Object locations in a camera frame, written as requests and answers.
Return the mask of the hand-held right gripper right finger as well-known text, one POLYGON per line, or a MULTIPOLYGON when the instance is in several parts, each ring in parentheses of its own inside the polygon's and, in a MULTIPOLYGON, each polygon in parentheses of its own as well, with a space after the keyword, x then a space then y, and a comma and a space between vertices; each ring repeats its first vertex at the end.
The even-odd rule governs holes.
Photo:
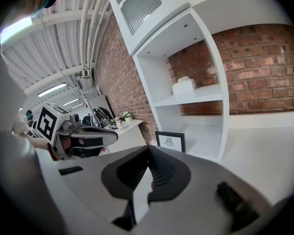
POLYGON ((151 203, 136 226, 138 235, 229 234, 231 215, 216 194, 221 182, 227 182, 259 215, 271 209, 262 193, 222 165, 166 148, 160 150, 185 163, 191 180, 174 200, 151 203))

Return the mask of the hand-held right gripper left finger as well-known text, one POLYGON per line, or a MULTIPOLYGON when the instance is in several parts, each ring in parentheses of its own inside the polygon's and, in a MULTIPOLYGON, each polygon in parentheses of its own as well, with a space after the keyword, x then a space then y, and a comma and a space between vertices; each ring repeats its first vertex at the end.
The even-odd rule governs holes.
POLYGON ((110 194, 101 180, 110 163, 140 147, 77 160, 53 162, 41 156, 41 170, 65 231, 121 231, 113 221, 124 215, 128 201, 110 194))

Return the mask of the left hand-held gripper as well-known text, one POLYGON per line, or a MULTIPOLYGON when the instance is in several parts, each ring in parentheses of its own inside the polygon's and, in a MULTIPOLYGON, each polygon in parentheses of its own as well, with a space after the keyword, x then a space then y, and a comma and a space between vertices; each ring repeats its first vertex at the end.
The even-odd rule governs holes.
POLYGON ((78 114, 72 114, 54 103, 43 105, 36 130, 47 141, 52 155, 57 160, 88 158, 82 153, 65 152, 60 137, 69 137, 71 147, 85 150, 108 146, 118 140, 116 132, 95 126, 84 126, 78 114))

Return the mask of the person's left hand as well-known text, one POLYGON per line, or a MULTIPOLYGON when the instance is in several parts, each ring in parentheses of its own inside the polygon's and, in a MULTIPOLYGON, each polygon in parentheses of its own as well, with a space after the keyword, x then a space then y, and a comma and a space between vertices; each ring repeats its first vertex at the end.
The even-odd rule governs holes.
POLYGON ((72 137, 61 137, 61 144, 65 152, 67 153, 82 153, 85 157, 91 157, 91 156, 98 156, 101 152, 105 152, 105 147, 99 147, 95 149, 80 149, 77 147, 84 147, 84 141, 90 141, 90 139, 84 139, 84 138, 72 138, 72 137))

